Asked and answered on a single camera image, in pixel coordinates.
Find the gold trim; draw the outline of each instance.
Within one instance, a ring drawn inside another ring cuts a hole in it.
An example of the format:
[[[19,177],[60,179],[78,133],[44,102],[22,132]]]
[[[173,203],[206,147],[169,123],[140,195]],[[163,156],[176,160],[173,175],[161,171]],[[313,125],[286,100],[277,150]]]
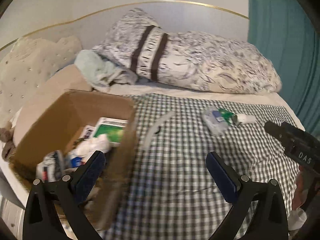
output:
[[[4,45],[0,51],[2,51],[3,49],[5,49],[6,47],[10,46],[12,43],[15,43],[18,39],[15,39],[14,41],[9,42],[8,44]]]
[[[97,14],[97,13],[100,13],[100,12],[103,12],[103,11],[108,11],[108,10],[111,10],[111,9],[115,9],[115,8],[118,8],[118,7],[123,7],[123,6],[128,6],[128,5],[136,5],[136,4],[143,4],[143,3],[160,3],[160,2],[179,2],[179,3],[189,3],[189,4],[202,5],[202,6],[206,6],[206,7],[210,7],[210,8],[215,8],[215,9],[218,9],[218,10],[221,10],[221,11],[225,11],[225,12],[228,12],[228,13],[232,13],[232,14],[235,14],[235,15],[240,16],[240,17],[245,18],[245,19],[249,19],[247,16],[245,16],[245,15],[243,15],[243,14],[240,14],[240,13],[237,13],[237,12],[234,12],[234,11],[231,11],[231,10],[228,10],[228,9],[225,9],[225,8],[222,8],[222,7],[218,7],[218,6],[206,4],[206,3],[190,2],[190,1],[179,1],[179,0],[145,1],[145,2],[127,3],[127,4],[116,5],[116,6],[113,6],[113,7],[105,8],[105,9],[102,9],[102,10],[99,10],[99,11],[96,11],[96,12],[93,12],[93,13],[90,13],[90,14],[87,14],[87,15],[84,15],[84,16],[82,16],[82,17],[80,17],[80,18],[78,18],[78,19],[72,20],[72,21],[63,22],[63,23],[57,23],[57,24],[54,24],[54,25],[50,25],[50,26],[47,26],[47,27],[44,27],[44,28],[35,30],[35,31],[31,32],[31,33],[28,33],[28,34],[23,35],[23,37],[30,36],[30,35],[32,35],[32,34],[34,34],[34,33],[37,33],[37,32],[39,32],[39,31],[43,31],[43,30],[45,30],[45,29],[49,29],[49,28],[52,28],[52,27],[55,27],[55,26],[73,23],[73,22],[76,22],[76,21],[81,20],[81,19],[83,19],[83,18],[86,18],[86,17],[88,17],[88,16],[91,16],[91,15],[94,15],[94,14]],[[16,41],[17,41],[17,39],[15,39],[14,41],[11,41],[11,42],[9,42],[8,44],[4,45],[4,46],[0,49],[0,51],[3,50],[3,49],[5,49],[6,47],[10,46],[11,44],[15,43]]]

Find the mattress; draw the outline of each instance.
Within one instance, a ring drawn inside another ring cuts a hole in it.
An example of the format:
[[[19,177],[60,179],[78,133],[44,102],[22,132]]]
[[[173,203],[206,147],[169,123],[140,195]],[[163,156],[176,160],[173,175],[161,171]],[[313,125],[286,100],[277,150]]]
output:
[[[156,93],[178,98],[220,100],[253,105],[283,106],[292,117],[296,126],[304,130],[303,125],[301,124],[300,120],[296,117],[292,109],[290,109],[288,104],[277,93],[269,93],[265,95],[247,95],[199,92],[153,82],[140,85],[114,84],[110,87],[109,93],[115,95],[143,95],[146,93]],[[19,113],[16,114],[13,120],[13,124],[15,123],[15,120],[17,119],[18,115]],[[28,199],[28,193],[18,182],[18,180],[12,173],[11,169],[9,168],[8,163],[5,163],[2,160],[2,158],[0,158],[0,167],[3,173],[5,174],[12,189],[14,190],[15,194],[17,195],[21,203],[25,206]]]
[[[226,203],[205,166],[206,155],[216,151],[238,174],[253,181],[279,182],[287,214],[291,210],[298,164],[282,154],[281,143],[264,131],[267,120],[294,121],[283,106],[178,98],[156,93],[130,96],[135,101],[136,161],[130,188],[103,239],[208,239],[227,215]],[[214,105],[235,113],[252,114],[255,124],[230,126],[212,136],[200,118]],[[143,148],[146,133],[161,116],[173,111]],[[237,237],[244,235],[253,215],[250,207]]]
[[[147,93],[157,93],[179,98],[220,100],[254,105],[284,106],[296,123],[297,127],[305,130],[298,117],[294,114],[293,110],[277,93],[268,93],[265,95],[248,95],[200,92],[154,82],[150,82],[145,85],[114,84],[110,87],[109,93],[114,95],[142,95]]]

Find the brown strap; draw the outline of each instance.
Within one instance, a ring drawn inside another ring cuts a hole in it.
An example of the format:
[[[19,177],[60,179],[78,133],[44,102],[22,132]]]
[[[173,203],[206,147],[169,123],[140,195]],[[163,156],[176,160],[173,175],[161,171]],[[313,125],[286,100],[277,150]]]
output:
[[[137,49],[132,53],[131,55],[131,66],[130,69],[136,73],[137,72],[137,64],[138,64],[138,58],[139,55],[141,53],[143,44],[145,43],[146,39],[148,38],[148,35],[150,34],[150,32],[152,31],[152,29],[154,28],[154,25],[150,25],[146,28],[146,30],[144,31],[144,33],[141,36],[141,39],[139,41],[138,47]]]
[[[152,81],[158,81],[158,66],[159,66],[159,61],[161,59],[161,56],[164,52],[165,46],[168,41],[168,34],[164,33],[162,35],[159,47],[156,51],[155,57],[153,58],[152,65],[151,65],[151,80]]]

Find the cardboard box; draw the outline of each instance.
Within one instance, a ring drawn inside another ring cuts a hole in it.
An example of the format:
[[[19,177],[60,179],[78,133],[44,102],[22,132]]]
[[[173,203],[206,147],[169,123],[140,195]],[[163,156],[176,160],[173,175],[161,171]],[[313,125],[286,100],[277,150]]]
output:
[[[96,223],[103,215],[110,225],[132,173],[137,142],[134,115],[134,104],[129,98],[78,90],[65,92],[46,109],[22,138],[12,157],[11,168],[30,190],[37,164],[54,150],[61,150],[66,155],[84,126],[94,126],[100,117],[128,120],[122,141],[103,171],[104,178],[97,201],[94,201],[92,210],[86,213],[88,218],[92,218],[89,220]]]
[[[92,91],[92,87],[84,80],[81,72],[73,64],[55,73],[53,77],[37,88],[32,98],[24,102],[14,129],[14,145],[18,145],[31,125],[55,100],[69,90]]]

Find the light blue towel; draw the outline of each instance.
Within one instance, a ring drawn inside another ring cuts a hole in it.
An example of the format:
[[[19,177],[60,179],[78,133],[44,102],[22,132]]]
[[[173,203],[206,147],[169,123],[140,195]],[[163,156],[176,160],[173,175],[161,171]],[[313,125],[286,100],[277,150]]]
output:
[[[96,90],[107,93],[111,81],[119,84],[134,85],[138,76],[131,70],[102,58],[92,50],[81,50],[75,65],[84,79]]]

